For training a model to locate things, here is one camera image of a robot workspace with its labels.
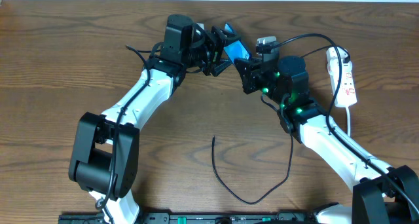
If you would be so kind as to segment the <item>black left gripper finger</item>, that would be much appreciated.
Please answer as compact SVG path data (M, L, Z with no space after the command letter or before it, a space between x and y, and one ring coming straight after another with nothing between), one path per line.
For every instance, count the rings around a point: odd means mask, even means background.
M219 76L227 67L229 67L232 64L230 60L220 60L218 65L215 65L212 70L211 74L214 77Z
M240 34L237 34L235 32L231 32L228 30L224 30L224 35L225 35L225 43L226 44L232 44L236 41L240 41L242 36Z

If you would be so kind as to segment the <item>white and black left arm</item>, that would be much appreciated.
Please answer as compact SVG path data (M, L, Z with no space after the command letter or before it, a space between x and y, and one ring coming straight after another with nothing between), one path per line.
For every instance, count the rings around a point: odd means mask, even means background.
M230 24L204 29L188 16L172 14L163 41L148 51L129 48L143 63L141 76L114 106L80 118L68 171L70 180L95 198L105 223L135 223L139 217L131 188L140 132L151 115L187 74L217 76L226 69L231 62L221 55L238 40Z

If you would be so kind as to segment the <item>blue Samsung Galaxy smartphone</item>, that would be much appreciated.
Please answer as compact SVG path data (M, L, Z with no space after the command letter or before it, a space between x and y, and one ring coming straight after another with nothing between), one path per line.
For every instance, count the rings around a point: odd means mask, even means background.
M237 34L239 34L233 27L231 24L226 23L224 26L224 30L228 30L231 32L235 32ZM224 51L227 54L229 60L234 63L235 59L237 58L242 58L242 59L250 59L251 58L251 52L250 50L246 47L245 44L243 44L242 42L242 38L240 41L236 41L232 44L226 44L224 43Z

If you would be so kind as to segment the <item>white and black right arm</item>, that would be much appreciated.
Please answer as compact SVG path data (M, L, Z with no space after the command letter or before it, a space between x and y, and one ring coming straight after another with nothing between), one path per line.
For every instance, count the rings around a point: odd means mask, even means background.
M329 204L313 213L318 223L417 223L418 176L394 168L343 132L310 96L303 58L237 58L245 93L262 90L279 106L282 128L315 151L352 192L352 205Z

